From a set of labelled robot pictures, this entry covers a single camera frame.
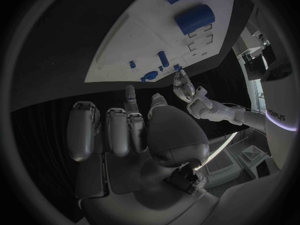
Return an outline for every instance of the white board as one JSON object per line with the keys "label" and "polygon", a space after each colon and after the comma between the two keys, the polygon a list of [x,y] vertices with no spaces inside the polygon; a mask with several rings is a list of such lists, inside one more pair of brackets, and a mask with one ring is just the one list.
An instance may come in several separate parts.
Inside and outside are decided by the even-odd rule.
{"label": "white board", "polygon": [[[234,0],[136,0],[115,22],[100,44],[85,77],[86,83],[133,81],[151,71],[156,82],[183,68],[217,55],[225,39]],[[175,16],[195,6],[206,4],[215,22],[183,35]],[[170,66],[161,72],[158,52],[164,51]],[[130,68],[134,61],[136,68]]]}

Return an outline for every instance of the purple light strip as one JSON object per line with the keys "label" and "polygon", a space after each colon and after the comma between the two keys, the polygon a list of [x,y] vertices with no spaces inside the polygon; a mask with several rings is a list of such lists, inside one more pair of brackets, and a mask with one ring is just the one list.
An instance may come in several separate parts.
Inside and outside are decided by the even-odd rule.
{"label": "purple light strip", "polygon": [[277,125],[278,127],[281,127],[282,129],[288,130],[288,131],[297,131],[297,128],[292,128],[292,127],[287,127],[287,126],[283,126],[280,123],[276,122],[275,120],[273,120],[267,113],[267,110],[265,110],[265,115],[267,117],[267,119],[269,119],[272,123],[274,123],[275,125]]}

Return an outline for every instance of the vent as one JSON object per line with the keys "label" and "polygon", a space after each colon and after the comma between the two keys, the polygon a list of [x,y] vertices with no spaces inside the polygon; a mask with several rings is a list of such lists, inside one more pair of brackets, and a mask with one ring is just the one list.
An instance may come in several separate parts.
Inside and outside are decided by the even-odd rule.
{"label": "vent", "polygon": [[251,145],[250,147],[246,148],[244,151],[242,151],[245,156],[250,159],[251,161],[255,160],[262,151],[259,150],[256,146]]}

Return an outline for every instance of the white robotic arm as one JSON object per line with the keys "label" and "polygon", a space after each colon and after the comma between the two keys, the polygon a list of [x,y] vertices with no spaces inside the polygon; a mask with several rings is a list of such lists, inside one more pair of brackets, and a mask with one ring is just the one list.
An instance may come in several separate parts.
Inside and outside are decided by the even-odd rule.
{"label": "white robotic arm", "polygon": [[265,131],[264,114],[246,111],[240,106],[228,107],[220,102],[210,100],[206,97],[207,91],[202,86],[200,86],[195,91],[194,95],[191,96],[191,92],[189,92],[188,88],[194,88],[194,86],[189,80],[187,74],[183,70],[176,72],[173,91],[181,100],[187,103],[186,108],[194,118],[208,119],[214,122],[227,120],[234,125],[240,126],[245,124]]}

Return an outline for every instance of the logo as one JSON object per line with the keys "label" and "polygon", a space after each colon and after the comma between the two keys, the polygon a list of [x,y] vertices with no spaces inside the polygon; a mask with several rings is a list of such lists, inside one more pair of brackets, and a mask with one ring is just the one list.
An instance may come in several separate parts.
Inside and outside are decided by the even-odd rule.
{"label": "logo", "polygon": [[277,112],[274,112],[270,109],[268,109],[267,112],[268,112],[268,114],[271,114],[273,117],[278,118],[280,121],[285,121],[286,120],[285,116],[283,116],[283,115],[281,115]]}

